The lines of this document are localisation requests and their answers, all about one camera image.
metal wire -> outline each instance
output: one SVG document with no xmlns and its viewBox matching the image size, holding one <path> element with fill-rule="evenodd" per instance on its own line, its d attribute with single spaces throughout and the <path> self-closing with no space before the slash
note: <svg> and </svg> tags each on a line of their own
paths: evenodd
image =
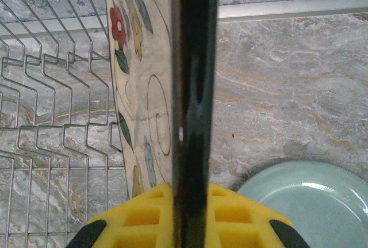
<svg viewBox="0 0 368 248">
<path fill-rule="evenodd" d="M 6 193 L 0 198 L 6 208 L 0 239 L 5 247 L 65 246 L 92 215 L 127 196 L 109 191 L 125 187 L 111 78 L 101 73 L 110 69 L 109 52 L 95 49 L 71 0 L 66 2 L 79 32 L 68 30 L 51 1 L 43 0 L 62 34 L 48 28 L 27 0 L 18 1 L 45 34 L 34 33 L 11 3 L 0 0 L 27 32 L 17 36 L 0 21 L 9 34 L 0 39 L 0 191 Z M 107 43 L 101 16 L 87 1 L 102 29 L 98 42 Z"/>
</svg>

light blue plate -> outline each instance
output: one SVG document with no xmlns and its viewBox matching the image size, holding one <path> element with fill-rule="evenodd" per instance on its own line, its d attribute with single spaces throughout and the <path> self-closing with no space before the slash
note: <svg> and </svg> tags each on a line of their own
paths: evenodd
<svg viewBox="0 0 368 248">
<path fill-rule="evenodd" d="M 287 216 L 311 248 L 368 247 L 368 183 L 328 163 L 281 163 L 238 193 Z"/>
</svg>

gray marble surface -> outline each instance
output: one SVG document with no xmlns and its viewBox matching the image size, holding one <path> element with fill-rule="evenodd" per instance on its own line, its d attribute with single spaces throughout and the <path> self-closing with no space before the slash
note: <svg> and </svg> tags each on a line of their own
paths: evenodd
<svg viewBox="0 0 368 248">
<path fill-rule="evenodd" d="M 95 49 L 106 54 L 108 44 L 101 33 L 92 34 Z M 64 44 L 67 39 L 58 37 Z M 89 43 L 76 36 L 77 53 L 84 54 Z M 31 40 L 25 40 L 29 52 L 37 51 Z M 45 46 L 54 53 L 54 46 Z M 220 23 L 218 25 L 216 85 L 214 94 L 213 139 L 210 158 L 210 180 L 237 189 L 249 176 L 277 162 L 290 159 L 311 159 L 332 162 L 346 167 L 368 180 L 368 21 L 366 16 L 339 15 L 270 21 Z M 11 55 L 19 54 L 14 44 Z M 110 66 L 94 62 L 94 71 L 111 84 Z M 37 76 L 37 67 L 32 68 Z M 63 66 L 50 66 L 49 73 L 73 87 L 72 122 L 86 122 L 86 88 L 70 78 Z M 72 72 L 85 80 L 91 93 L 91 120 L 103 122 L 105 99 L 103 85 L 90 76 L 82 62 L 73 64 Z M 36 124 L 50 122 L 50 93 L 26 79 L 20 67 L 6 67 L 4 75 L 39 90 Z M 56 125 L 67 122 L 68 106 L 65 89 L 58 85 Z M 34 96 L 21 89 L 20 124 L 31 125 Z M 14 94 L 4 92 L 1 127 L 13 127 Z M 113 97 L 109 97 L 109 121 L 114 120 Z M 109 166 L 121 166 L 122 155 L 107 144 L 106 127 L 89 129 L 89 145 L 109 156 Z M 71 157 L 73 166 L 84 167 L 86 153 L 90 166 L 104 165 L 103 155 L 84 144 L 84 129 L 66 132 L 65 149 L 60 129 L 40 132 L 40 147 Z M 23 131 L 20 145 L 34 150 L 35 134 Z M 113 139 L 119 140 L 117 128 Z M 16 149 L 16 131 L 0 131 L 0 148 L 34 159 L 34 167 L 46 167 L 45 157 Z M 62 157 L 53 157 L 55 167 L 65 167 Z M 10 247 L 21 247 L 26 222 L 26 197 L 29 172 L 26 159 L 16 158 L 13 202 L 11 205 Z M 9 201 L 10 162 L 0 161 L 0 234 L 6 230 Z M 125 201 L 126 186 L 121 170 L 109 171 L 108 207 Z M 105 207 L 104 170 L 89 172 L 87 217 Z M 29 232 L 45 231 L 47 171 L 32 173 Z M 86 172 L 70 171 L 68 229 L 78 230 L 86 218 Z M 51 174 L 49 232 L 64 230 L 66 208 L 66 171 Z M 0 246 L 4 243 L 0 236 Z M 29 247 L 44 245 L 43 235 L 32 234 Z M 63 247 L 63 234 L 50 235 L 48 247 Z"/>
<path fill-rule="evenodd" d="M 219 24 L 211 180 L 237 189 L 289 159 L 368 180 L 368 21 L 339 15 Z"/>
</svg>

wire dish rack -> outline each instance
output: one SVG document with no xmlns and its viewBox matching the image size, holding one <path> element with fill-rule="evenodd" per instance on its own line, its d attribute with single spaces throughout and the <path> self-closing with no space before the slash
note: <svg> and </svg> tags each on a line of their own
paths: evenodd
<svg viewBox="0 0 368 248">
<path fill-rule="evenodd" d="M 71 0 L 72 20 L 17 1 L 0 0 L 0 244 L 64 247 L 127 198 L 106 21 L 93 0 L 93 29 Z"/>
</svg>

red flower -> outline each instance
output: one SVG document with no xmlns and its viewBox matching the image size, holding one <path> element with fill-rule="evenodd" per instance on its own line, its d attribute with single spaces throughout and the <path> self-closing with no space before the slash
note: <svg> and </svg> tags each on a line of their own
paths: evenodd
<svg viewBox="0 0 368 248">
<path fill-rule="evenodd" d="M 115 3 L 114 8 L 110 8 L 110 18 L 112 23 L 111 31 L 113 33 L 113 38 L 117 41 L 119 49 L 123 49 L 124 44 L 127 44 L 127 33 L 125 32 L 124 18 L 121 15 L 120 9 L 115 5 Z"/>
</svg>

